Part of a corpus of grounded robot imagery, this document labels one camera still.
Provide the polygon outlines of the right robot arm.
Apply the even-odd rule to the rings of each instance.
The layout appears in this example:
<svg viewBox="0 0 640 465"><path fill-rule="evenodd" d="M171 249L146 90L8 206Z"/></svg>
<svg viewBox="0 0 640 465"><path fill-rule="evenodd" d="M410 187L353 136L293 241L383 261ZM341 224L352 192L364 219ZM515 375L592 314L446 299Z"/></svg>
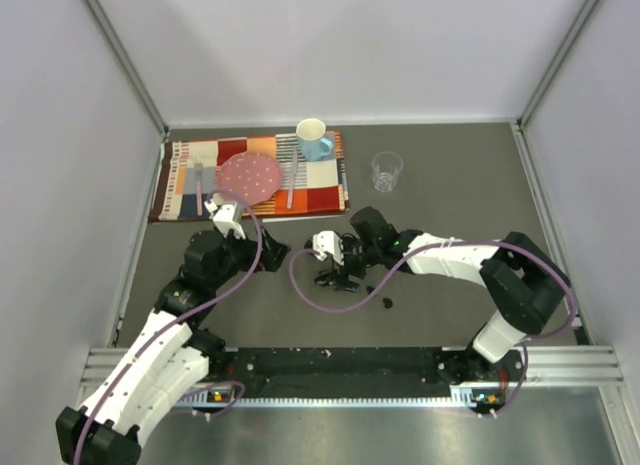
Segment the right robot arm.
<svg viewBox="0 0 640 465"><path fill-rule="evenodd" d="M502 240L465 241L422 230L397 230L372 207L352 216L352 232L321 231L307 244L330 270L315 282L355 291L374 266L411 275L439 275L484 287L496 310L466 349L466 365L476 379L498 374L503 358L524 339L542 334L565 299L574 300L569 278L525 234Z"/></svg>

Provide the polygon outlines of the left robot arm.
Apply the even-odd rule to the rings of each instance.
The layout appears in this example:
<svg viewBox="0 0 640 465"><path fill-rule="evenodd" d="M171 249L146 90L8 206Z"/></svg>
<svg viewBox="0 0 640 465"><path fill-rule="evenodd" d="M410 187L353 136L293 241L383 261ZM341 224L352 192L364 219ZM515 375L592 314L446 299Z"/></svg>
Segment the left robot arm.
<svg viewBox="0 0 640 465"><path fill-rule="evenodd" d="M129 350L83 404L56 420L66 464L135 464L157 425L200 380L226 372L225 343L201 329L216 293L236 275L275 272L290 248L262 229L256 240L194 234L177 276L160 292Z"/></svg>

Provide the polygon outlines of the pink polka dot plate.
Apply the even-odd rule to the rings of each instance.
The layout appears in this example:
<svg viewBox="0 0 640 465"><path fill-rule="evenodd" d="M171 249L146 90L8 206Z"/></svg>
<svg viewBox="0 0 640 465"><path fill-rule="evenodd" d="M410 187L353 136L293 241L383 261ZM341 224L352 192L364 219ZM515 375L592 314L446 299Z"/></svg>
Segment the pink polka dot plate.
<svg viewBox="0 0 640 465"><path fill-rule="evenodd" d="M216 170L216 186L240 195L250 206L268 201L280 189L282 179L279 161L259 152L235 154Z"/></svg>

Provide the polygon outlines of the colourful patchwork placemat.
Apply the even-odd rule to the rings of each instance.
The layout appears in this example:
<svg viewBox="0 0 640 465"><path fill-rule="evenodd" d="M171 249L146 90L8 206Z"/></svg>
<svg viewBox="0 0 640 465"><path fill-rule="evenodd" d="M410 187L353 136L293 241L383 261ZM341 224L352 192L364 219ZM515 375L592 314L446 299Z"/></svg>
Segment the colourful patchwork placemat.
<svg viewBox="0 0 640 465"><path fill-rule="evenodd" d="M151 222L203 221L214 188L238 193L261 218L341 214L350 208L342 138L307 161L294 133L172 141L164 144Z"/></svg>

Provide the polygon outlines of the pink plastic knife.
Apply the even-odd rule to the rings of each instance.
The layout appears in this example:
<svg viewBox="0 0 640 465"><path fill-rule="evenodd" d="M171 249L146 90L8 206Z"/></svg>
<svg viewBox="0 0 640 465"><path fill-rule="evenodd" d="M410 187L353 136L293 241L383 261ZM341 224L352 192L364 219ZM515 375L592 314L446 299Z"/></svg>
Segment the pink plastic knife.
<svg viewBox="0 0 640 465"><path fill-rule="evenodd" d="M295 145L292 150L291 165L289 170L289 181L288 181L287 202L286 202L286 208L288 210L291 210L293 207L297 171L298 171L298 146Z"/></svg>

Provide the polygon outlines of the pink plastic fork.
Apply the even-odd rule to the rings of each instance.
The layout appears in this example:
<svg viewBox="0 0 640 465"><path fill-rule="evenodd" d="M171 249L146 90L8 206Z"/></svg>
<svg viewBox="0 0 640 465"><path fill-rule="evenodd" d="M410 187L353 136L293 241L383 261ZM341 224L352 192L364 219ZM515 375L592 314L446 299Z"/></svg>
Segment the pink plastic fork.
<svg viewBox="0 0 640 465"><path fill-rule="evenodd" d="M198 155L194 156L193 163L194 163L194 172L196 176L196 208L197 208L198 215L202 216L204 214L203 199L202 199L202 192L203 192L202 178L203 178L204 166L203 166L203 162L201 161Z"/></svg>

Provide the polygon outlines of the light blue mug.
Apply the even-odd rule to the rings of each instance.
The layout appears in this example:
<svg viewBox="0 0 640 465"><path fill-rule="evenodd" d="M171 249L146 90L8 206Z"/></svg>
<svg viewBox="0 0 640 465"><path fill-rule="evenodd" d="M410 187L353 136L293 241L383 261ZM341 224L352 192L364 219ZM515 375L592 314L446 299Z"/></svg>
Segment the light blue mug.
<svg viewBox="0 0 640 465"><path fill-rule="evenodd" d="M296 126L298 145L307 161L319 161L334 151L334 143L326 135L326 125L316 118L307 118Z"/></svg>

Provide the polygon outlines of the clear drinking glass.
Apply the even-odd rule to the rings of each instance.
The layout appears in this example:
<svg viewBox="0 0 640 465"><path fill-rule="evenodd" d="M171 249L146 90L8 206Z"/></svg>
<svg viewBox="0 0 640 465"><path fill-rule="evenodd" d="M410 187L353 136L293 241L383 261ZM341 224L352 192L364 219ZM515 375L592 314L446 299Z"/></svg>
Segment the clear drinking glass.
<svg viewBox="0 0 640 465"><path fill-rule="evenodd" d="M383 193L395 189L404 168L402 158L393 152L380 152L372 159L372 179L374 188Z"/></svg>

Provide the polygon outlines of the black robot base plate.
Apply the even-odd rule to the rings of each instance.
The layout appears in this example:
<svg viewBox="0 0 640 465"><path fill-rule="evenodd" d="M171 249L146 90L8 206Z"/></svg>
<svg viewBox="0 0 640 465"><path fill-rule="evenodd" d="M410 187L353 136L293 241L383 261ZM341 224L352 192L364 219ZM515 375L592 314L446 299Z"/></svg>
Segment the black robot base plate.
<svg viewBox="0 0 640 465"><path fill-rule="evenodd" d="M240 348L207 379L239 381L253 399L401 399L444 397L473 376L465 353L434 347Z"/></svg>

